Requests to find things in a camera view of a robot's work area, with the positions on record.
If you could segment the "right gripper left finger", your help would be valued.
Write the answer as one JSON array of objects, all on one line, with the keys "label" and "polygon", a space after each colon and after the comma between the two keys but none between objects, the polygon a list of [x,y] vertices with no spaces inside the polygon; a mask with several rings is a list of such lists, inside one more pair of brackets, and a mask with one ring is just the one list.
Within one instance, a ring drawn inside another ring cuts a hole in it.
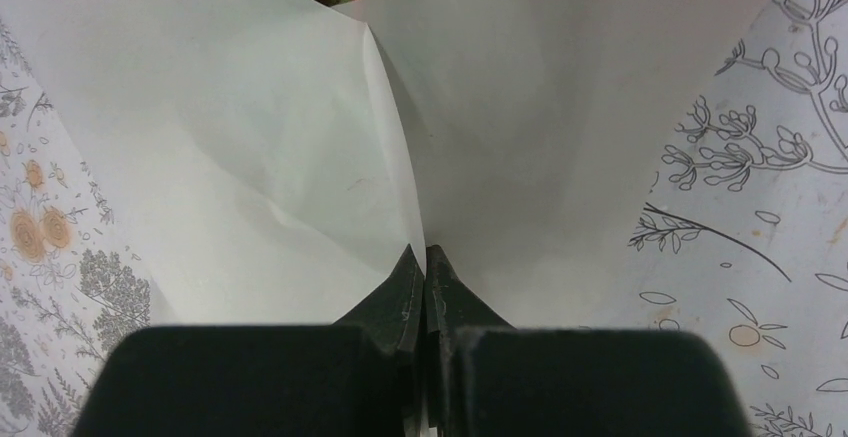
[{"label": "right gripper left finger", "polygon": [[424,275],[413,250],[332,326],[338,436],[415,436]]}]

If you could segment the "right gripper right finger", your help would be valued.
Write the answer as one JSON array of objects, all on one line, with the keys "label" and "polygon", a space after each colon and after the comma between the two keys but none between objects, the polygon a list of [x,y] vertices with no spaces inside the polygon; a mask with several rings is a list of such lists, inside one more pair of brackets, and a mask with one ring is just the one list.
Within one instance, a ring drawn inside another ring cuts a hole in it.
[{"label": "right gripper right finger", "polygon": [[423,288],[423,376],[426,378],[427,420],[437,436],[448,434],[450,360],[464,327],[511,325],[458,277],[442,247],[426,250]]}]

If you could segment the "white translucent wrapping paper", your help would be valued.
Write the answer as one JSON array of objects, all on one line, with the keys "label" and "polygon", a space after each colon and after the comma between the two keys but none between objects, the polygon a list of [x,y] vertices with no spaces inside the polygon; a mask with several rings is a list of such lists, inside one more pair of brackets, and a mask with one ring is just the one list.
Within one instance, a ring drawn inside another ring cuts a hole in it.
[{"label": "white translucent wrapping paper", "polygon": [[1,0],[157,324],[329,322],[441,246],[508,321],[633,282],[675,116],[767,0]]}]

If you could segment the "floral patterned table mat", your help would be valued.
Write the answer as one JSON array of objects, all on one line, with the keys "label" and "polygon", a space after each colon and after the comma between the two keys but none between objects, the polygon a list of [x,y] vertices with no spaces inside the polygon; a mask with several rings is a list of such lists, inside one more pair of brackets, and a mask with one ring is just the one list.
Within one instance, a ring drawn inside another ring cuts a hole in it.
[{"label": "floral patterned table mat", "polygon": [[[847,0],[767,0],[674,118],[633,282],[482,327],[494,436],[845,435]],[[329,322],[157,324],[154,281],[1,16],[8,432],[338,436]]]}]

